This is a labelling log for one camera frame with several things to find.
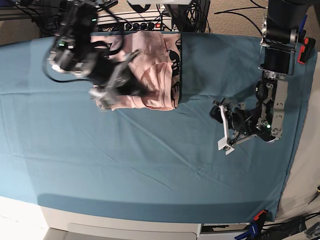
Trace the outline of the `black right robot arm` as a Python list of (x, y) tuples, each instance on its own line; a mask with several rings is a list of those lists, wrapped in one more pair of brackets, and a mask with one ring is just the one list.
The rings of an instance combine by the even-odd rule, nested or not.
[(139, 51), (126, 54), (123, 61), (114, 57), (125, 46), (124, 31), (120, 31), (120, 43), (116, 49), (112, 49), (111, 45), (103, 40), (91, 40), (99, 18), (99, 9), (103, 9), (111, 17), (114, 16), (102, 0), (71, 2), (43, 61), (43, 72), (47, 72), (47, 63), (50, 63), (56, 72), (76, 76), (77, 82), (92, 82), (95, 87), (91, 94), (106, 97), (108, 100), (117, 96), (145, 96), (148, 89), (129, 68), (129, 63)]

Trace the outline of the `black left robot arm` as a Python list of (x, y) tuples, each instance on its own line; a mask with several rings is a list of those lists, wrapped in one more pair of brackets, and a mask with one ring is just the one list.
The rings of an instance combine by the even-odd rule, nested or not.
[(216, 102), (210, 115), (223, 125), (220, 150), (230, 150), (252, 137), (267, 143), (282, 136), (285, 102), (288, 96), (287, 76), (295, 71), (296, 47), (300, 26), (314, 0), (270, 0), (263, 20), (259, 69), (261, 79), (255, 86), (255, 108), (223, 99)]

